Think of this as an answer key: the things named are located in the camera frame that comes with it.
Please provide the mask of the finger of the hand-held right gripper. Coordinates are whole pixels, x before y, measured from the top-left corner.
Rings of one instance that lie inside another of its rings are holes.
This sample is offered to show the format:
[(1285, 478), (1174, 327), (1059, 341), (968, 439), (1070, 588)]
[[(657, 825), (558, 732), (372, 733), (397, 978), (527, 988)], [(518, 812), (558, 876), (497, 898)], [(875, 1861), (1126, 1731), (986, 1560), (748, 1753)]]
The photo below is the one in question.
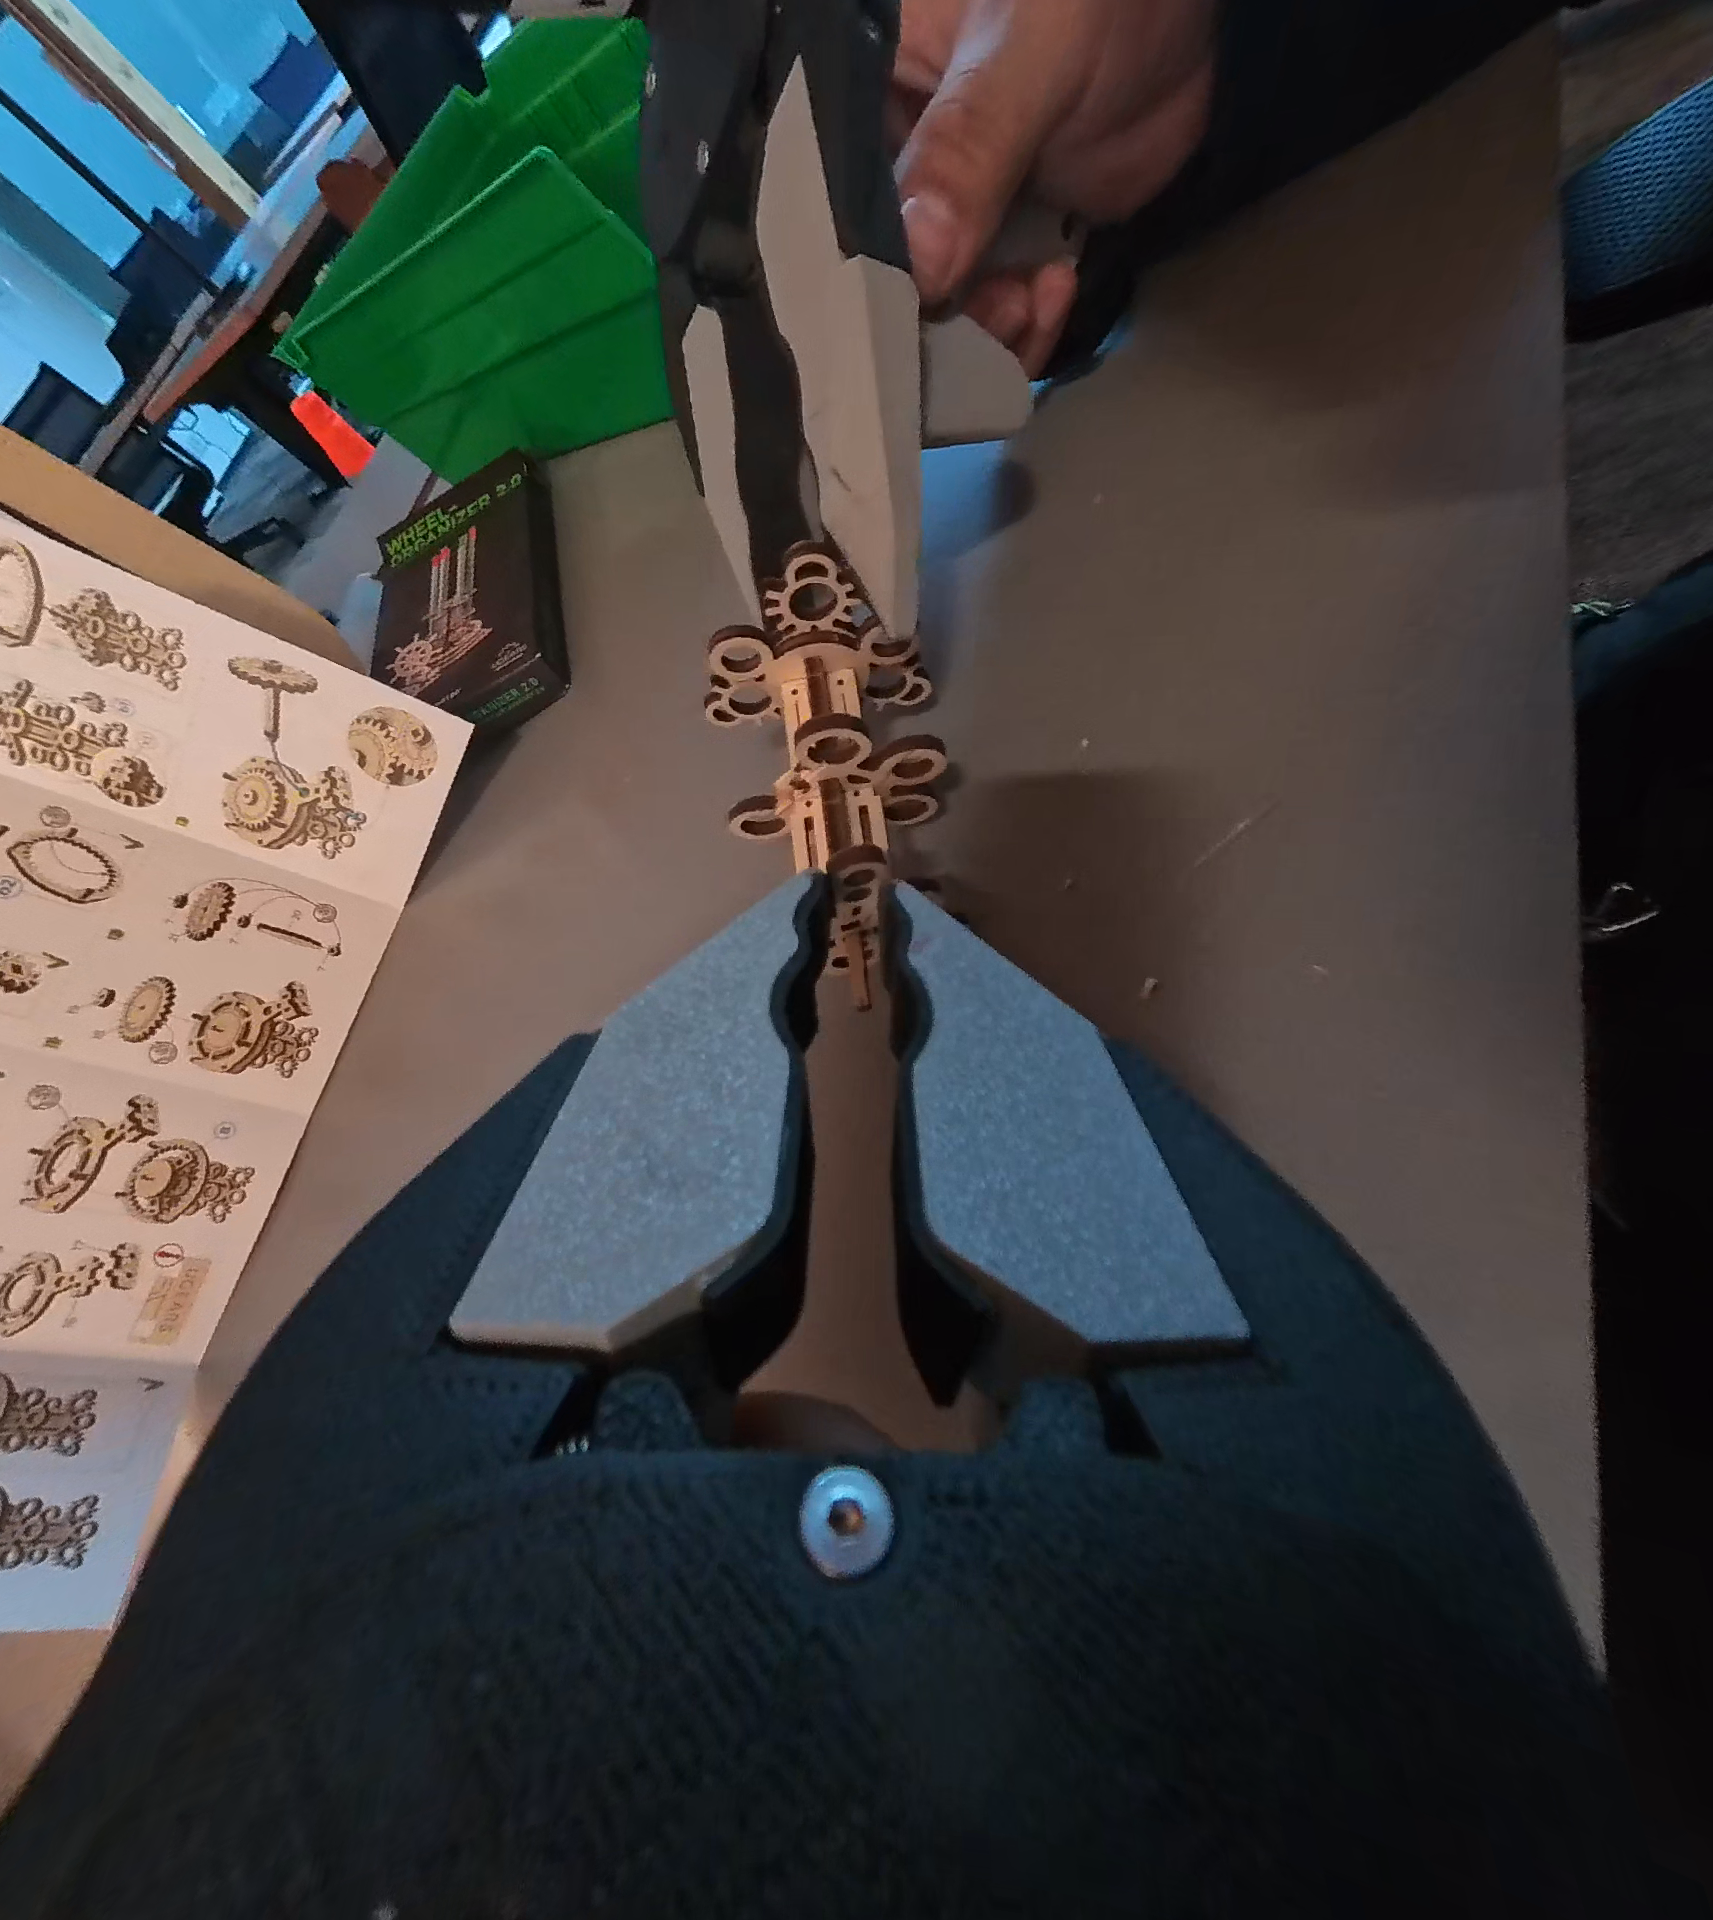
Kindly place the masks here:
[(919, 298), (890, 159), (796, 56), (774, 96), (755, 236), (795, 361), (820, 527), (893, 636), (916, 629)]
[(812, 458), (801, 385), (767, 296), (668, 300), (668, 375), (693, 478), (723, 544), (739, 617), (812, 539)]

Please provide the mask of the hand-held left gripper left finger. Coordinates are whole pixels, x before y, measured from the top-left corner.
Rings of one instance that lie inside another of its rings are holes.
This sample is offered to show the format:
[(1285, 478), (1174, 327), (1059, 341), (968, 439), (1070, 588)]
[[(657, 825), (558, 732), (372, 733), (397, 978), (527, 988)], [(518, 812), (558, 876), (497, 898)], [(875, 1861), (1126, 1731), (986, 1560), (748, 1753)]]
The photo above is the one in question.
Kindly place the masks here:
[(803, 1305), (818, 973), (801, 873), (605, 1020), (450, 1337), (743, 1385)]

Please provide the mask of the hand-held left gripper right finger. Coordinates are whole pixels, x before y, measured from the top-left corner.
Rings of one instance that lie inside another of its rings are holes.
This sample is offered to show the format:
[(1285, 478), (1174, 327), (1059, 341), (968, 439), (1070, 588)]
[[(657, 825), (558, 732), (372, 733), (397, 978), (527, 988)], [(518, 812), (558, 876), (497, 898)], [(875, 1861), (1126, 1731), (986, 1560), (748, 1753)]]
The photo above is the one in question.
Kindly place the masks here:
[(931, 1397), (1247, 1351), (1103, 1033), (916, 887), (888, 927), (896, 1298)]

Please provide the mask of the wooden gear model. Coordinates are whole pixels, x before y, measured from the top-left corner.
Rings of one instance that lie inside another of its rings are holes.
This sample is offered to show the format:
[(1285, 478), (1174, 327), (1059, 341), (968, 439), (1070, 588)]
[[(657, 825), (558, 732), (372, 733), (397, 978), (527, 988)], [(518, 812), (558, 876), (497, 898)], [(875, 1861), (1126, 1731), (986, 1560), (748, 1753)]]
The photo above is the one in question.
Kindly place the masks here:
[(772, 786), (734, 803), (726, 825), (751, 844), (788, 846), (799, 871), (825, 876), (825, 968), (869, 1009), (890, 833), (938, 818), (950, 767), (935, 733), (877, 740), (871, 730), (875, 709), (931, 700), (919, 640), (882, 623), (832, 539), (799, 539), (758, 586), (758, 623), (711, 636), (707, 671), (715, 726), (777, 722), (787, 748)]

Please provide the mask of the black model kit box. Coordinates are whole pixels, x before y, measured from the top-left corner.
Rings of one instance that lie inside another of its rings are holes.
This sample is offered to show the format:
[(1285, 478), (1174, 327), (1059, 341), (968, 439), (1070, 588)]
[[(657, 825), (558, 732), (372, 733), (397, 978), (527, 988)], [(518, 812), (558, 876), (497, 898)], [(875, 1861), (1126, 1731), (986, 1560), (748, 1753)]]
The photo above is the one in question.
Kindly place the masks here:
[(378, 537), (372, 676), (481, 733), (552, 708), (572, 669), (543, 468), (508, 450)]

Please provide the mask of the person's right hand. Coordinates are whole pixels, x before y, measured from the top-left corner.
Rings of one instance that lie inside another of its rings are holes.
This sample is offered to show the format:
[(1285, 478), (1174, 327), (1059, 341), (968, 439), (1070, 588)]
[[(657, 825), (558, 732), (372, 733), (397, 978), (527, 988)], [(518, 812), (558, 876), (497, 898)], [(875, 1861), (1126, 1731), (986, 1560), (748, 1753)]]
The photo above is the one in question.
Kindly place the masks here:
[(1061, 344), (1079, 266), (989, 271), (1031, 195), (1090, 228), (1141, 209), (1196, 156), (1217, 50), (1214, 1), (905, 1), (890, 110), (911, 271), (1030, 375)]

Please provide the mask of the green plastic bin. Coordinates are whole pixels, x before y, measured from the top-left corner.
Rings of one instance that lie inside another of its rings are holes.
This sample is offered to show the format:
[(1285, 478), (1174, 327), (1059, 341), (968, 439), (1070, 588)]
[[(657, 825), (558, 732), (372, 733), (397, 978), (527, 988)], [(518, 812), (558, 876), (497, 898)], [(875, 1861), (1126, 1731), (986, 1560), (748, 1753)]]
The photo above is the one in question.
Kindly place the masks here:
[(525, 18), (485, 59), (485, 88), (455, 85), (390, 181), (459, 206), (547, 149), (606, 206), (625, 206), (636, 190), (646, 63), (636, 15)]
[(283, 358), (446, 482), (672, 414), (652, 256), (547, 147), (387, 263), (338, 253)]

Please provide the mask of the orange plastic item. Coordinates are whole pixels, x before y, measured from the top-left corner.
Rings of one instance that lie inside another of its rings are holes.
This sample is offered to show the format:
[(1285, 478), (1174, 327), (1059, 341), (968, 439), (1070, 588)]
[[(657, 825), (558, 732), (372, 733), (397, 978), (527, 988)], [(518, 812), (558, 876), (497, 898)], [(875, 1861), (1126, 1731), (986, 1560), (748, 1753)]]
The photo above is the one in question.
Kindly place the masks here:
[(300, 385), (292, 394), (291, 414), (342, 482), (355, 482), (363, 475), (375, 458), (376, 445), (320, 391), (313, 385)]

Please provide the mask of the paper instruction sheet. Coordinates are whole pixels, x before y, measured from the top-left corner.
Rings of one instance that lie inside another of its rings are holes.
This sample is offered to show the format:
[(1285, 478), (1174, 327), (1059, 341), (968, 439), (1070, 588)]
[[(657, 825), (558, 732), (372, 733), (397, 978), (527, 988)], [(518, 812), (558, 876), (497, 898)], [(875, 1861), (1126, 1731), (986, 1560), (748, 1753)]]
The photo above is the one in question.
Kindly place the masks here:
[(0, 1634), (116, 1618), (471, 736), (0, 507)]

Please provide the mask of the grey mesh office chair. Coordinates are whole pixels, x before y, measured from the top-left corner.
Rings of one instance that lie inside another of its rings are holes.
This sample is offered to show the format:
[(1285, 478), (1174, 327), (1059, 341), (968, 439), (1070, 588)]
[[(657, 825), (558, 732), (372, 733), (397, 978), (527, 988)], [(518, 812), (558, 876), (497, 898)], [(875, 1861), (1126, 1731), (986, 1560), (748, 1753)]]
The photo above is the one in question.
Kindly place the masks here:
[(1568, 341), (1713, 306), (1713, 75), (1582, 166), (1559, 200)]

